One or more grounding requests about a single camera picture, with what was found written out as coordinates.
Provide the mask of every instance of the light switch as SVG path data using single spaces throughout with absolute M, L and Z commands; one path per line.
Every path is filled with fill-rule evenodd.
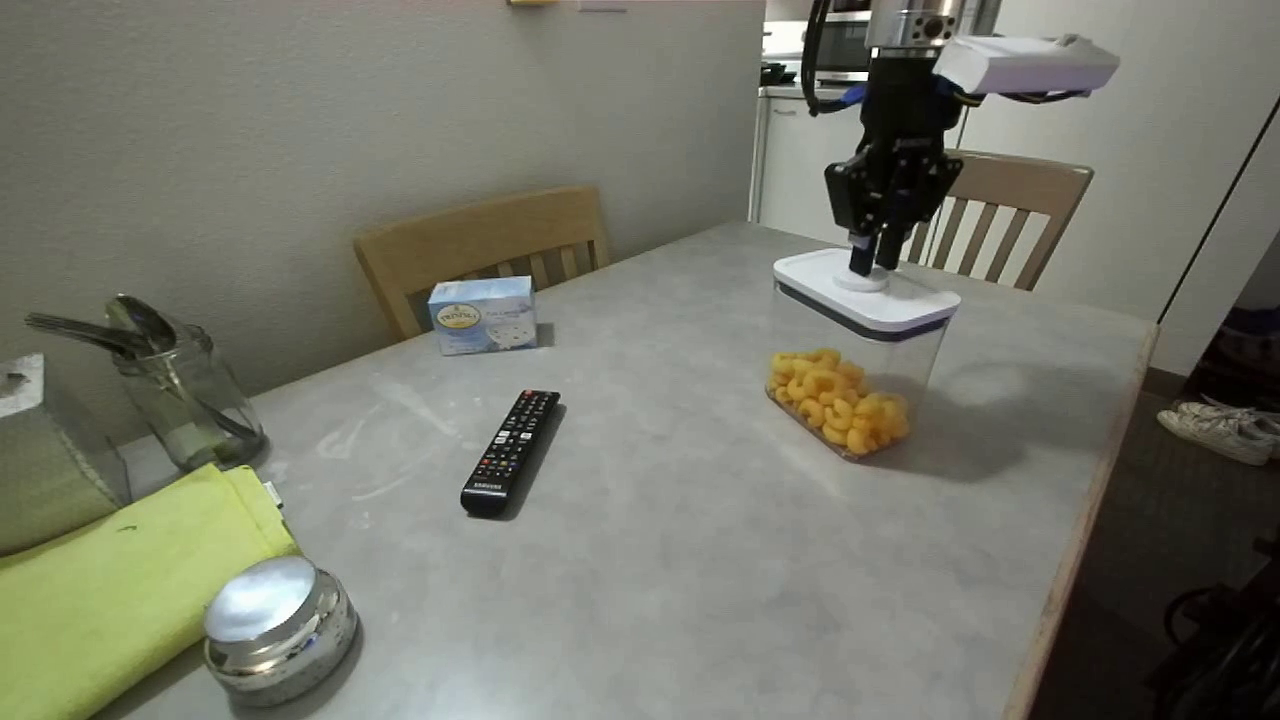
M 574 0 L 581 14 L 629 14 L 629 0 Z

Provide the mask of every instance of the floor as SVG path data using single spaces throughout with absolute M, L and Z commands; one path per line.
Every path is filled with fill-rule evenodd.
M 1280 463 L 1238 468 L 1167 437 L 1154 408 L 1172 399 L 1149 383 L 1135 403 L 1033 720 L 1151 715 L 1163 606 L 1238 587 L 1262 566 L 1252 539 L 1280 529 Z

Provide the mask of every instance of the small box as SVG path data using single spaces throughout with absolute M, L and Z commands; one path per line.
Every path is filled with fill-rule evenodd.
M 443 281 L 426 296 L 438 351 L 498 351 L 534 343 L 531 276 Z

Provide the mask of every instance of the jar lid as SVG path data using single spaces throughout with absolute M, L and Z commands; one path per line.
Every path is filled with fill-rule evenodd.
M 263 642 L 268 633 L 286 629 L 286 622 L 308 606 L 313 587 L 317 566 L 304 555 L 252 566 L 209 606 L 204 635 L 215 645 Z

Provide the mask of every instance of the wooden chair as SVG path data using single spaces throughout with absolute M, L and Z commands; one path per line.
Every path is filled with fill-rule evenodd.
M 991 154 L 954 156 L 965 171 L 933 226 L 915 227 L 909 264 L 1035 288 L 1086 192 L 1093 169 Z
M 424 331 L 415 299 L 438 281 L 531 276 L 550 288 L 609 264 L 598 192 L 587 186 L 485 201 L 355 240 L 401 342 Z

